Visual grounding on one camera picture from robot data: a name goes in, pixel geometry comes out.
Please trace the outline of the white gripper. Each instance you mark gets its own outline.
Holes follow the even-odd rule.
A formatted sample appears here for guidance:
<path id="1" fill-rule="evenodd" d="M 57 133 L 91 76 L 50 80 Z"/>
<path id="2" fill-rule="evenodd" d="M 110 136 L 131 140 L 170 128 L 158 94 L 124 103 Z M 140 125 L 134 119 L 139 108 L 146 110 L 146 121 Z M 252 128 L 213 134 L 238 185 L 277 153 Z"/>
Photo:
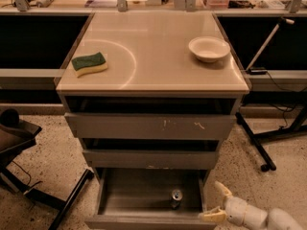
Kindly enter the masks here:
<path id="1" fill-rule="evenodd" d="M 232 192 L 221 182 L 215 182 L 216 189 L 227 197 L 224 202 L 224 210 L 217 206 L 209 211 L 201 213 L 201 220 L 204 222 L 221 223 L 227 220 L 237 226 L 242 226 L 248 204 L 245 200 L 232 196 Z"/>

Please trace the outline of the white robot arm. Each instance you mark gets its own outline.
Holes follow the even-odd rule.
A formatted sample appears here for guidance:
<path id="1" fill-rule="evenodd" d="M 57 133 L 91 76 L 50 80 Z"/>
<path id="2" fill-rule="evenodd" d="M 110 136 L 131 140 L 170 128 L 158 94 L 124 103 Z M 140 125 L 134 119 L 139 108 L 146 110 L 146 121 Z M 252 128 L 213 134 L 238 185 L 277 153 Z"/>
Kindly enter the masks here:
<path id="1" fill-rule="evenodd" d="M 221 182 L 215 182 L 216 189 L 223 197 L 223 206 L 199 214 L 199 219 L 209 223 L 229 223 L 245 227 L 247 230 L 304 230 L 304 228 L 287 212 L 273 208 L 268 212 L 248 204 L 234 196 Z"/>

